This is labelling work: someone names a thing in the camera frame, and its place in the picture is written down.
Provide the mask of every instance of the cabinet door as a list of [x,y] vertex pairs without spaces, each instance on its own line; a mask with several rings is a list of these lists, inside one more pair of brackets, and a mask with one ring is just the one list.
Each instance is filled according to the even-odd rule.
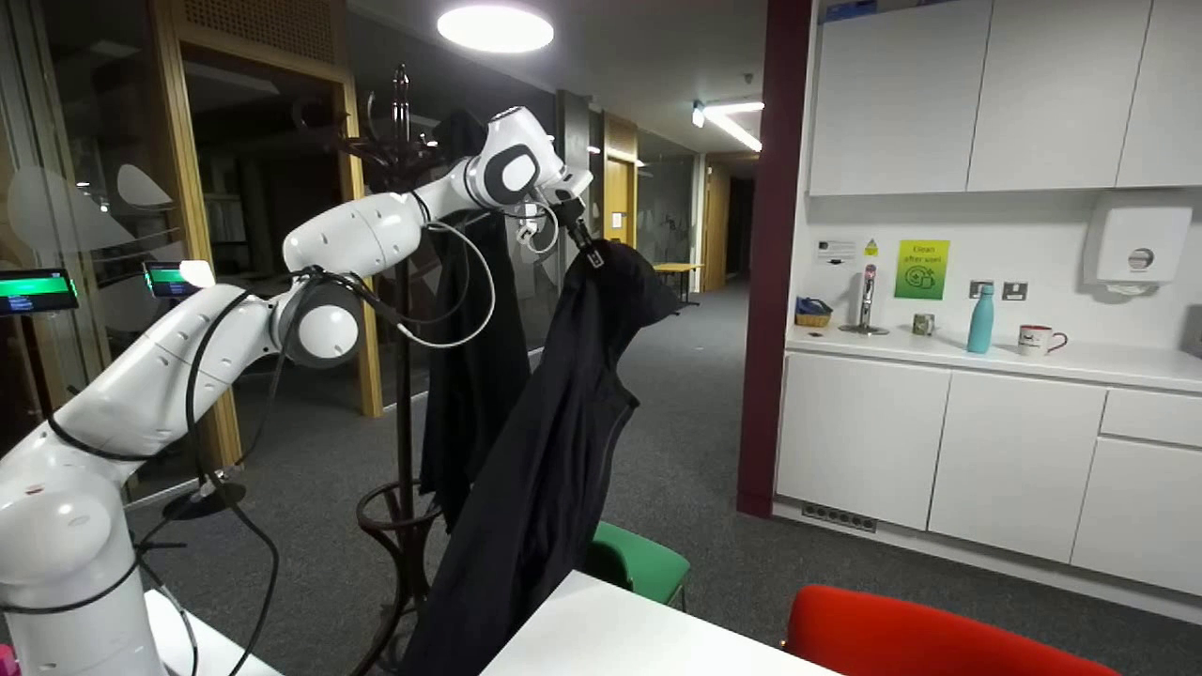
[[988,0],[823,26],[817,195],[967,193]]
[[973,193],[1110,187],[1151,0],[997,0]]
[[1202,593],[1202,450],[1096,440],[1076,563]]
[[932,530],[1071,559],[1102,404],[1102,386],[960,374]]
[[789,354],[777,494],[919,530],[947,380],[941,367]]
[[1202,185],[1202,4],[1159,0],[1120,185]]

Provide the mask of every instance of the backsplash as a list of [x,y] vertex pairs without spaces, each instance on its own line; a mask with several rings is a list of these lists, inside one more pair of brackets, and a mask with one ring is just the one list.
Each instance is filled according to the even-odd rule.
[[[1020,325],[1052,325],[1071,344],[1154,345],[1202,354],[1202,222],[1186,232],[1186,253],[1171,286],[1151,299],[1106,300],[1081,289],[1085,226],[1096,193],[1047,195],[873,195],[812,201],[807,226],[794,246],[794,299],[834,306],[834,329],[848,325],[859,258],[829,267],[819,242],[881,246],[877,325],[901,330],[913,311],[932,311],[941,334],[967,337],[973,299],[971,282],[1026,282],[1026,300],[997,306],[997,345],[1015,345]],[[944,300],[893,300],[893,267],[901,242],[947,242]]]

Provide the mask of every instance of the lamp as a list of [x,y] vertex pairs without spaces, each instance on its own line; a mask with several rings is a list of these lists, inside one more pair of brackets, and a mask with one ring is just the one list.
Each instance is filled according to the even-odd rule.
[[760,117],[763,101],[723,101],[723,104],[703,104],[693,101],[693,123],[705,127],[713,123],[718,133],[727,133],[729,138],[744,143],[748,151],[763,151],[763,143],[757,138],[757,133],[748,133],[744,123],[737,123],[737,117]]
[[440,0],[440,34],[475,53],[538,53],[558,26],[538,0]]

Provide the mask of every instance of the paper towel dispenser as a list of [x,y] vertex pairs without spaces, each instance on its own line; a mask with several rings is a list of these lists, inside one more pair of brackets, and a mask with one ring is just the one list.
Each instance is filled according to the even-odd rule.
[[1112,193],[1085,232],[1085,289],[1145,299],[1175,280],[1194,222],[1186,193]]

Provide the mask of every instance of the white table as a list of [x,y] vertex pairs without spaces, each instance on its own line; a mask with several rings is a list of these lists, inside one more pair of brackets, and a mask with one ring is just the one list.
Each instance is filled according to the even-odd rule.
[[[191,672],[191,644],[177,605],[164,603],[157,590],[146,590],[146,611],[149,611],[149,630],[153,630],[161,664],[168,664],[172,672]],[[206,629],[204,622],[196,622],[191,611],[187,611],[187,625],[198,647],[196,672],[230,676],[230,668],[242,660],[242,647],[218,634],[215,629]],[[242,664],[242,676],[277,676],[277,672],[258,659],[250,659],[250,664]]]
[[570,570],[485,676],[834,676],[785,650]]

